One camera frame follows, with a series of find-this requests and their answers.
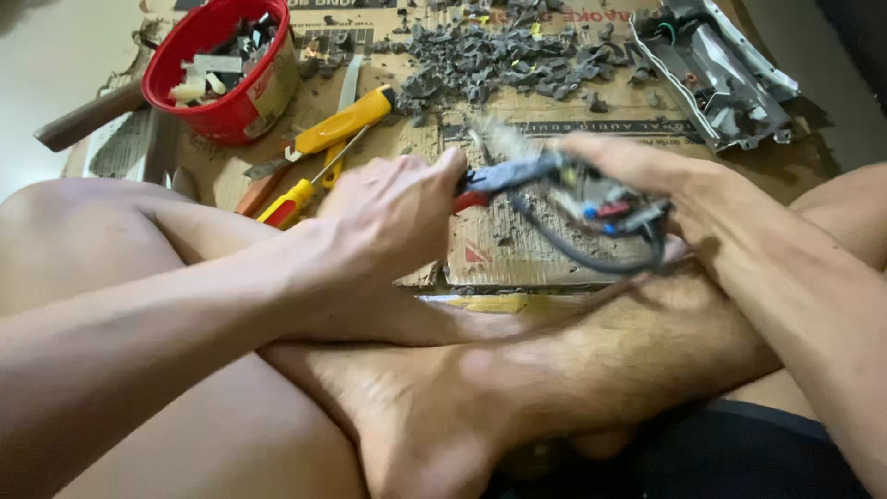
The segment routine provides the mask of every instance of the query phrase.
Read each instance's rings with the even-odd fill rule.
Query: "hand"
[[[340,244],[354,245],[359,272],[390,283],[446,255],[456,184],[466,167],[455,147],[434,165],[420,156],[376,158],[341,176],[318,220],[335,225]]]
[[[587,132],[570,133],[561,148],[627,186],[670,196],[671,229],[695,249],[709,235],[707,217],[696,209],[693,197],[725,184],[723,174],[730,170],[722,165]]]

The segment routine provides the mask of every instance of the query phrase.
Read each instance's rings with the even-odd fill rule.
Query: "green wire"
[[[671,24],[667,22],[660,22],[658,27],[661,28],[663,26],[668,28],[668,30],[671,32],[671,44],[674,45],[674,40],[678,37],[674,32],[674,28],[671,26]]]

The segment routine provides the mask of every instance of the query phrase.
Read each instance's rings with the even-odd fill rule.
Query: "yellow screwdriver handle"
[[[329,164],[342,149],[345,148],[345,142],[336,142],[331,145],[326,150],[326,159],[324,160],[324,164]],[[339,158],[339,161],[335,162],[335,164],[330,167],[329,171],[326,172],[326,175],[322,179],[320,179],[320,185],[326,187],[327,189],[332,189],[335,186],[336,180],[339,179],[341,175],[341,169],[345,166],[345,158]]]
[[[277,198],[256,220],[280,230],[287,230],[298,221],[299,213],[308,204],[312,195],[314,195],[314,186],[303,178],[286,194]]]
[[[394,98],[391,85],[382,85],[354,104],[300,133],[293,141],[293,149],[302,154],[313,154],[336,142],[342,142],[366,125],[376,124],[387,116],[394,105]]]

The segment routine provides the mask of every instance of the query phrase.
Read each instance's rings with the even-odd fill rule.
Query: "screwdriver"
[[[308,204],[311,196],[315,193],[314,185],[322,179],[326,172],[333,167],[345,153],[351,149],[351,146],[354,145],[355,142],[360,140],[361,137],[364,136],[367,130],[370,129],[370,125],[366,125],[354,138],[345,146],[339,154],[337,154],[331,162],[328,162],[324,169],[318,173],[318,175],[311,180],[303,178],[299,180],[299,183],[296,184],[292,189],[287,191],[286,194],[280,196],[271,206],[268,207],[267,210],[262,214],[261,217],[257,218],[258,221],[264,223],[265,225],[277,227],[278,229],[285,231],[289,227],[295,225],[295,222],[298,221],[299,213]]]

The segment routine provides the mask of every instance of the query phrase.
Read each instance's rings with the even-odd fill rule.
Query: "cardboard sheet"
[[[446,23],[446,12],[432,12],[424,1],[417,2],[418,7],[407,8],[410,25],[419,21],[425,27],[433,28]],[[146,12],[146,25],[150,24],[155,36],[162,37],[187,9],[200,3],[198,0],[143,0],[141,5]],[[386,36],[393,41],[409,36],[390,34],[391,29],[402,23],[396,15],[396,8],[406,7],[406,0],[396,3],[383,7],[380,0],[368,0],[366,7],[356,9],[352,0],[290,0],[291,24],[299,58],[304,58],[304,49],[315,36],[329,39],[341,30],[347,30],[357,40],[355,50],[370,56],[361,69],[358,95],[383,83],[392,83],[397,88],[415,70],[416,61],[409,54],[371,54],[368,50],[373,41]],[[731,0],[721,0],[718,4],[738,28],[746,28],[738,23]],[[433,160],[444,147],[452,145],[468,147],[472,164],[482,166],[478,152],[461,137],[460,126],[465,115],[484,111],[524,128],[540,140],[574,130],[613,133],[693,157],[721,161],[754,180],[781,202],[790,202],[826,178],[821,168],[826,159],[820,155],[823,152],[813,138],[790,146],[765,142],[755,151],[728,151],[716,158],[702,145],[686,117],[659,87],[659,82],[638,87],[627,84],[634,66],[640,62],[637,49],[628,40],[628,16],[635,9],[656,8],[657,0],[568,0],[567,5],[571,12],[547,14],[542,19],[541,32],[557,33],[564,26],[573,25],[578,32],[578,45],[596,44],[598,32],[606,23],[613,22],[615,31],[610,46],[616,56],[624,53],[631,59],[629,67],[618,69],[615,81],[583,82],[582,89],[562,102],[536,94],[524,96],[511,88],[504,88],[494,93],[483,107],[460,103],[452,110],[430,116],[428,124],[421,128],[413,128],[408,120],[390,127],[379,125],[356,145],[353,154],[349,154],[346,168],[364,164],[375,156],[393,157],[407,148],[411,154],[425,155]],[[485,26],[491,30],[501,29],[505,14],[497,10],[491,12]],[[332,16],[336,24],[327,26],[325,16]],[[337,50],[330,44],[321,44],[319,57],[334,55]],[[251,147],[218,147],[182,127],[178,162],[197,179],[201,202],[233,210],[249,185],[249,179],[242,172],[250,165],[279,154],[285,138],[332,115],[344,74],[342,68],[329,80],[315,76],[301,82],[280,121]],[[580,99],[584,90],[596,90],[608,103],[609,112],[588,113]],[[649,91],[656,91],[662,100],[658,108],[647,103],[645,94]],[[300,178],[310,178],[319,170],[322,160],[322,157],[309,157],[297,163],[266,206]],[[507,205],[505,200],[499,199],[487,210],[472,208],[454,218],[447,261],[420,269],[401,282],[408,286],[430,286],[436,282],[442,268],[447,282],[457,286],[572,286],[614,280],[613,276],[578,268],[568,261]],[[497,242],[501,242],[505,235],[512,241],[499,246]],[[613,242],[604,238],[581,241],[581,244],[604,257],[629,257],[643,251],[641,245],[633,241]]]

